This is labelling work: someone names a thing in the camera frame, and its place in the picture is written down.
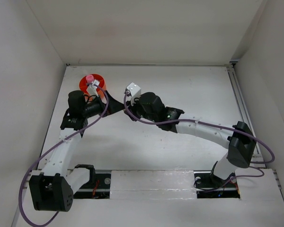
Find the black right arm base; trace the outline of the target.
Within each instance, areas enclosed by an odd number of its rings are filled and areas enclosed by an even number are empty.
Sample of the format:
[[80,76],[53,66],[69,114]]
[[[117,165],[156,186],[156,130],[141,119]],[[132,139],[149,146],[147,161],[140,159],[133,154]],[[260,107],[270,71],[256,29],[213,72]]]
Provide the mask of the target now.
[[211,171],[195,171],[195,181],[193,186],[196,188],[196,196],[198,199],[223,199],[223,198],[240,198],[238,184],[230,181],[223,186],[226,180],[220,179],[213,175],[213,170],[217,161],[213,165]]

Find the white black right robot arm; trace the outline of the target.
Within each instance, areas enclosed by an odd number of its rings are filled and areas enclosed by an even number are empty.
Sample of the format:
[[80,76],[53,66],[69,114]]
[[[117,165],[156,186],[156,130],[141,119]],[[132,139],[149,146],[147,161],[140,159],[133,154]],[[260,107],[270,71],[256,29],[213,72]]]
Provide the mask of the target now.
[[227,149],[227,153],[217,161],[209,180],[214,186],[221,186],[238,168],[249,168],[256,142],[249,126],[237,122],[231,127],[203,122],[189,117],[181,109],[165,106],[161,98],[153,92],[132,97],[125,92],[125,112],[134,121],[155,125],[164,131],[193,135],[214,142]]

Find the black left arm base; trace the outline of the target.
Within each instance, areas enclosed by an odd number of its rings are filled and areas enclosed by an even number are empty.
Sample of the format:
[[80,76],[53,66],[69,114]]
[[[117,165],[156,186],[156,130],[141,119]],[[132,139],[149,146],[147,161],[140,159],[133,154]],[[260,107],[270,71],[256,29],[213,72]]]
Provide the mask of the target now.
[[110,170],[96,170],[93,165],[79,164],[67,172],[66,181],[74,199],[110,198]]

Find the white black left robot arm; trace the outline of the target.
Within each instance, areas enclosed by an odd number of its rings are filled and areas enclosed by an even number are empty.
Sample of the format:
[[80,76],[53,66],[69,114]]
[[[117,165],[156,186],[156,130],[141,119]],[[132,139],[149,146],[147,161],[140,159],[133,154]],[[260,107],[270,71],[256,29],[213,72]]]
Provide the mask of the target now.
[[78,164],[70,174],[67,171],[88,125],[88,118],[96,115],[106,117],[124,109],[124,105],[107,91],[105,98],[106,103],[98,96],[88,102],[80,90],[68,94],[69,107],[60,126],[59,145],[54,147],[41,173],[31,176],[29,180],[35,210],[67,212],[72,206],[74,194],[82,186],[92,188],[97,185],[93,165]]

